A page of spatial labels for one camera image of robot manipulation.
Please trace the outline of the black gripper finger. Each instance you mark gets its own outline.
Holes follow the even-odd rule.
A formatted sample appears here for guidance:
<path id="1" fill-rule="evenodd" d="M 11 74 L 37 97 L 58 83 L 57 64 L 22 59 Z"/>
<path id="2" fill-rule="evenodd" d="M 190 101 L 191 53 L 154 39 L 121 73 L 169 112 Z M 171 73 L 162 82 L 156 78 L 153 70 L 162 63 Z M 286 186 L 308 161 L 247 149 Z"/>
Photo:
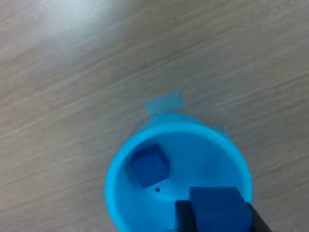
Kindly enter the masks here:
<path id="1" fill-rule="evenodd" d="M 195 232 L 196 222 L 189 201 L 177 200 L 175 202 L 176 218 L 179 232 Z"/>
<path id="2" fill-rule="evenodd" d="M 249 202 L 247 202 L 247 205 L 252 212 L 252 223 L 249 232 L 273 232 L 273 230 L 262 219 L 258 211 L 253 207 L 253 205 Z"/>

